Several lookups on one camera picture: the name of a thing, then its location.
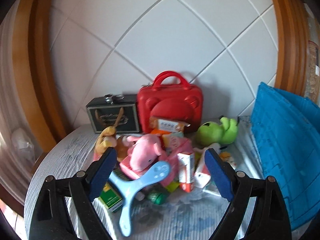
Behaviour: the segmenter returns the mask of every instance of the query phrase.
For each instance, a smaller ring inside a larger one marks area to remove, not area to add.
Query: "green and yellow box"
[[[122,206],[122,197],[106,183],[100,193],[99,200],[104,204],[104,206],[111,212],[117,211]]]

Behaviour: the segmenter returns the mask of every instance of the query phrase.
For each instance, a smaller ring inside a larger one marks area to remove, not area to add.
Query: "white curtain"
[[[19,2],[0,25],[0,184],[24,205],[32,174],[12,144],[12,132],[22,128],[36,143],[19,102],[12,68],[12,33]],[[35,149],[39,151],[39,146],[35,145]]]

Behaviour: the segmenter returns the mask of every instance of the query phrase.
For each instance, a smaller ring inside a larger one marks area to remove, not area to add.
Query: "green stuffed frog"
[[[196,141],[204,147],[212,143],[233,143],[238,134],[238,121],[227,117],[220,118],[221,125],[216,122],[206,122],[196,133]]]

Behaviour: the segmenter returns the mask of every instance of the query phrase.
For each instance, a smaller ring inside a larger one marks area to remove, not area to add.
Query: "white tile wall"
[[[250,114],[261,81],[274,84],[272,0],[53,0],[52,66],[74,128],[85,105],[137,92],[176,70],[204,93],[203,118]]]

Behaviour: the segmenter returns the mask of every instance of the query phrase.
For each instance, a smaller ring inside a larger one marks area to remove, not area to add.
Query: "light blue plastic toy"
[[[167,162],[159,161],[139,179],[133,181],[124,181],[120,179],[114,172],[111,172],[109,180],[118,188],[124,197],[124,203],[119,220],[119,226],[124,236],[130,236],[132,231],[131,225],[131,203],[134,196],[146,186],[160,182],[170,173],[170,165]]]

